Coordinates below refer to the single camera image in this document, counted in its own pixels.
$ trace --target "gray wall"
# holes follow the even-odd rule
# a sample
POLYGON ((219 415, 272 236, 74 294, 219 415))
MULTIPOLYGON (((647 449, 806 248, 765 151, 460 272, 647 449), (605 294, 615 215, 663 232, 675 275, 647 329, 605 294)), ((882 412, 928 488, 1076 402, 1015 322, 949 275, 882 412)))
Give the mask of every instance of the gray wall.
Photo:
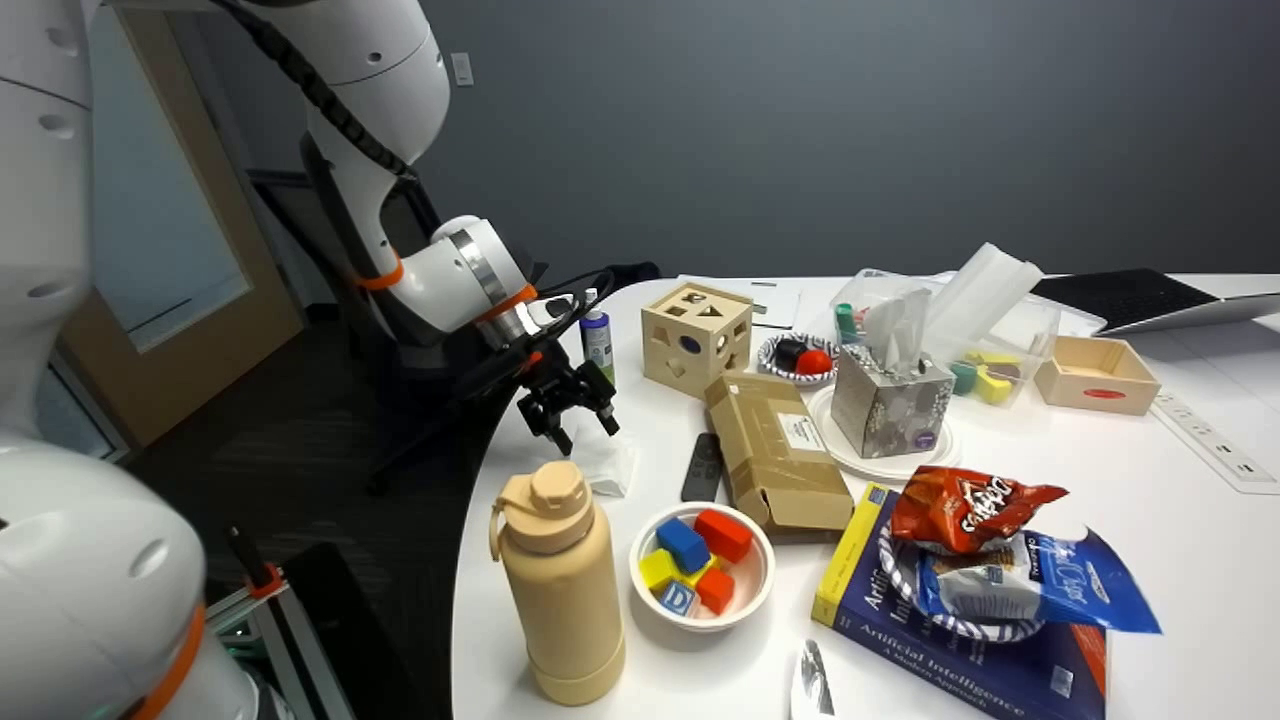
MULTIPOLYGON (((435 0, 476 88, 419 162, 554 272, 1280 272, 1278 0, 435 0)), ((237 43, 237 29, 202 20, 237 43)), ((288 91, 219 64, 258 162, 288 91)))

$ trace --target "squeeze bottle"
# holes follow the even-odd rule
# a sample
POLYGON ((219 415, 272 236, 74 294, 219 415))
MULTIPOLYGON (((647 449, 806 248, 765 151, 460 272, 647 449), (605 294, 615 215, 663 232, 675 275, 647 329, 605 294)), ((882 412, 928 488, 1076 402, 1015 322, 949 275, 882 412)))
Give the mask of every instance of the squeeze bottle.
POLYGON ((531 684, 555 704, 601 698, 625 666, 610 517, 584 471, 554 460, 492 505, 487 552, 508 566, 531 684))

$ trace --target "blue block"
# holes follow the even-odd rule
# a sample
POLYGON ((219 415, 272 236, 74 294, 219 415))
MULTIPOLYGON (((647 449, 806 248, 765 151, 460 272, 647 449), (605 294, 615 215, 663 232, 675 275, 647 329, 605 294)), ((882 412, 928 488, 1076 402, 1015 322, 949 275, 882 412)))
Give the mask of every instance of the blue block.
POLYGON ((713 558, 708 539, 696 535, 686 520, 663 520, 663 523, 657 529, 657 545, 659 545, 663 552, 673 552, 673 558, 675 558, 675 566, 682 566, 686 574, 708 566, 708 558, 713 558))
POLYGON ((691 613, 691 598, 696 598, 696 592, 691 592, 687 582, 669 582, 663 595, 659 595, 659 605, 663 605, 669 613, 675 613, 675 614, 687 614, 687 613, 691 613))

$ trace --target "snack bag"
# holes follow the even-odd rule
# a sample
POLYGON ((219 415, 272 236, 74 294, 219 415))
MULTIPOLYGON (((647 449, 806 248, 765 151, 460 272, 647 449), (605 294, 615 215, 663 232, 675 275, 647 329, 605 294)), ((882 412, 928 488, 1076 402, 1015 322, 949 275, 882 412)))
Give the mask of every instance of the snack bag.
POLYGON ((1057 482, 1019 482, 973 467, 922 462, 893 506, 893 539, 908 539, 943 557, 983 552, 994 539, 1015 535, 1039 505, 1067 497, 1057 482))
POLYGON ((1107 539, 1019 532, 990 557, 949 558, 922 552, 926 614, 1100 622, 1161 631, 1156 613, 1107 539))

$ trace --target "table surface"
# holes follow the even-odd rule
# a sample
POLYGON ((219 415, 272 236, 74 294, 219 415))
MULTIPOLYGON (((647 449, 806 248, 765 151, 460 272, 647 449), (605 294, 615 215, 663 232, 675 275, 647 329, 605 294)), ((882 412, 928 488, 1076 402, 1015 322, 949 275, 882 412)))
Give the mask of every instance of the table surface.
MULTIPOLYGON (((1223 294, 1280 288, 1280 275, 1180 279, 1223 294)), ((601 467, 625 471, 630 482, 620 501, 605 501, 620 566, 630 666, 589 709, 542 698, 526 672, 519 614, 505 566, 487 557, 487 517, 508 475, 555 460, 555 449, 529 435, 519 412, 508 409, 476 475, 460 539, 451 598, 458 720, 790 717, 790 678, 806 635, 818 635, 830 654, 840 717, 977 717, 958 696, 808 619, 833 545, 780 545, 771 598, 730 635, 686 635, 657 622, 638 598, 625 552, 647 517, 682 501, 691 440, 704 430, 704 402, 645 381, 639 369, 639 309, 673 282, 632 282, 605 304, 614 317, 615 415, 625 427, 614 445, 584 430, 584 445, 594 445, 584 449, 589 462, 601 460, 601 467)), ((725 279, 725 288, 750 282, 796 309, 796 329, 823 329, 830 299, 849 275, 725 279)), ((1131 343, 1166 393, 1280 475, 1280 317, 1146 332, 1131 343)), ((949 422, 958 427, 958 462, 1064 482, 1067 497, 1043 506, 1035 523, 1092 523, 1146 582, 1166 635, 1114 635, 1114 717, 1266 717, 1271 709, 1280 582, 1268 552, 1280 547, 1280 497, 1240 491, 1220 462, 1180 440, 1166 412, 1049 409, 1030 387, 1007 409, 958 398, 949 422)))

